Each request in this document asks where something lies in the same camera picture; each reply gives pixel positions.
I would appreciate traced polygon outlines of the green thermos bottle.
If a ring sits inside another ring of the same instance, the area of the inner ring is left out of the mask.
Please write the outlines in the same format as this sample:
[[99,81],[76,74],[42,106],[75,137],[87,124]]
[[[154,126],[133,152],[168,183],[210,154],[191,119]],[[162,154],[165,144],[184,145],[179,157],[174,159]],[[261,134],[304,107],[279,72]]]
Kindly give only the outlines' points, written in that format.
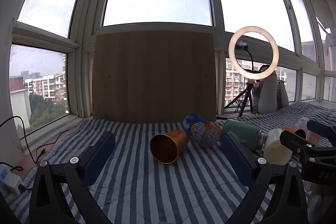
[[229,132],[235,134],[240,143],[250,151],[261,150],[267,139],[267,134],[261,128],[246,122],[227,120],[222,127],[221,135],[224,136]]

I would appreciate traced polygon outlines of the wooden board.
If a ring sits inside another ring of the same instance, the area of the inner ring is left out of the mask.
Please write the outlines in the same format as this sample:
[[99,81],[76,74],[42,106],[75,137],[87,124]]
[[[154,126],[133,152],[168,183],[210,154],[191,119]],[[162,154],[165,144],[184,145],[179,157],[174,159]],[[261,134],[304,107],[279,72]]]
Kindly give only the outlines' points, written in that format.
[[213,36],[188,31],[98,36],[92,113],[95,119],[126,123],[180,122],[191,113],[214,121]]

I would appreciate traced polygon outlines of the white power strip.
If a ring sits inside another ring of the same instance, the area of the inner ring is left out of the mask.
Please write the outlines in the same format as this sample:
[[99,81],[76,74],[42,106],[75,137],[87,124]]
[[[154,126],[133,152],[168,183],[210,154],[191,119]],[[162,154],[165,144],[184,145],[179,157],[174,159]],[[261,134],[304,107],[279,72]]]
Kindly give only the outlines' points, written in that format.
[[1,193],[2,194],[15,194],[16,196],[21,195],[21,190],[19,189],[20,185],[24,185],[22,179],[13,174],[8,166],[1,165],[0,166],[0,180],[1,180]]

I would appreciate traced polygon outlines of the small grey penguin plush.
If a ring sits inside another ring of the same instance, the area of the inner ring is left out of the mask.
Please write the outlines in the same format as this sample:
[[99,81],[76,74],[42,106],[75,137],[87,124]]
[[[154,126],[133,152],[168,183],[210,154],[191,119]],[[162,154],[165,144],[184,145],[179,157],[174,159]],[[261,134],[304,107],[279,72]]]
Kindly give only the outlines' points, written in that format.
[[277,80],[277,110],[286,108],[289,106],[288,94],[284,82]]

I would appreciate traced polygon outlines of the blue orange paper cup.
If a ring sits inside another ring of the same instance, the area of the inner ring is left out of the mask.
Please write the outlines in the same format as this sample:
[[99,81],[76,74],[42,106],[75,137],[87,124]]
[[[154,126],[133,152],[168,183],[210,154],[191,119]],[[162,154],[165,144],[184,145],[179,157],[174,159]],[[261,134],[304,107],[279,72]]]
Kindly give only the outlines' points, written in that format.
[[221,129],[198,114],[189,114],[182,122],[184,131],[203,148],[213,147],[221,137]]

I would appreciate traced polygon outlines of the striped blue white quilt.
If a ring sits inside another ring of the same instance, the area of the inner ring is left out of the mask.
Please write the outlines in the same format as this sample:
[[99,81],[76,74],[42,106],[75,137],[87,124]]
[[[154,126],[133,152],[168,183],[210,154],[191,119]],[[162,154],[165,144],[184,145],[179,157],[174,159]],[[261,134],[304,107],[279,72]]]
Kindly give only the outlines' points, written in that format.
[[[268,134],[275,128],[293,127],[302,117],[335,126],[335,111],[297,102],[271,114],[239,118]],[[156,134],[183,130],[182,123],[122,123],[85,120],[68,133],[43,159],[63,164],[81,155],[101,135],[112,132],[116,145],[96,182],[88,189],[111,223],[228,223],[248,188],[242,185],[221,151],[221,138],[203,148],[192,137],[171,164],[156,161],[149,143]],[[322,136],[315,147],[335,147],[335,139]],[[29,223],[30,198],[38,165],[29,171],[20,196],[1,197],[1,223]],[[301,163],[295,152],[301,175]],[[335,185],[319,185],[302,179],[308,223],[335,223]],[[66,200],[78,223],[85,223],[70,190],[62,184]],[[271,184],[251,223],[260,223],[275,185]]]

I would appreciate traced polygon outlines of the large grey penguin plush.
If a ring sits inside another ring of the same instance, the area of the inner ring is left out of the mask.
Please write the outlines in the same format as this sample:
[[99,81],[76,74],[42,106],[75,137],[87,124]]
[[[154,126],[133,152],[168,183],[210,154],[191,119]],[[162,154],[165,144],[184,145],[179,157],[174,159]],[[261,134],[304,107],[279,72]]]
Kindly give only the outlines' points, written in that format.
[[273,71],[268,77],[257,80],[252,89],[252,112],[267,114],[277,109],[277,76]]

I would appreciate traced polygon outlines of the white cream cup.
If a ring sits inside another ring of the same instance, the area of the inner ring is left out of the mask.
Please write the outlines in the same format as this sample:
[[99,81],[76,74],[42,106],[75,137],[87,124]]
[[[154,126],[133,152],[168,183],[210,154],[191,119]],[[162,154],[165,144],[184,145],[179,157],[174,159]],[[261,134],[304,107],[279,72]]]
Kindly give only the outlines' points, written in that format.
[[291,159],[292,151],[280,142],[281,128],[270,130],[264,145],[264,158],[270,164],[286,165]]

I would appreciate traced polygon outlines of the black tripod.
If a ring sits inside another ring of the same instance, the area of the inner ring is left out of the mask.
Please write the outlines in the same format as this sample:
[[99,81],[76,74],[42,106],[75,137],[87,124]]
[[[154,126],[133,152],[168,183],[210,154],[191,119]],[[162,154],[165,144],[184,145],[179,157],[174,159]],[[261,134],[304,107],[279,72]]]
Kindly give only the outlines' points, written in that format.
[[224,106],[224,110],[236,104],[236,112],[238,113],[238,118],[240,118],[243,116],[245,107],[248,105],[250,112],[253,113],[253,103],[252,103],[253,88],[254,88],[253,80],[248,80],[245,89],[242,92],[240,92],[230,103]]

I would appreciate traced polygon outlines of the orange metallic cup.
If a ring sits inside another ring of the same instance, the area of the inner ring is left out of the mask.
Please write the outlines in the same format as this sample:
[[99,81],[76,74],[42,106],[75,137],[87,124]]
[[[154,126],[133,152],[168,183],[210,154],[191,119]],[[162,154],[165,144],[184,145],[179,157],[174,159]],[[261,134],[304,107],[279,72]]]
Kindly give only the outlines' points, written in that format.
[[189,137],[183,130],[174,130],[154,135],[149,143],[150,152],[156,161],[171,164],[177,160],[186,148]]

